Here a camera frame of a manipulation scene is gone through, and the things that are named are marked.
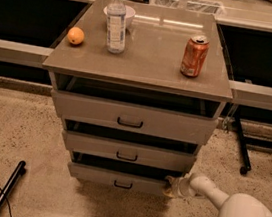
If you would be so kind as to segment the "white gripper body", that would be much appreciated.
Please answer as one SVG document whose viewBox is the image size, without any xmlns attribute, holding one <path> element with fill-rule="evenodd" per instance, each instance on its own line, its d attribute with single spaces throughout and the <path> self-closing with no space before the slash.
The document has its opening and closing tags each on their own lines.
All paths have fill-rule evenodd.
<svg viewBox="0 0 272 217">
<path fill-rule="evenodd" d="M 188 178 L 175 178 L 172 186 L 174 197 L 191 197 L 195 195 L 195 191 L 191 189 Z"/>
</svg>

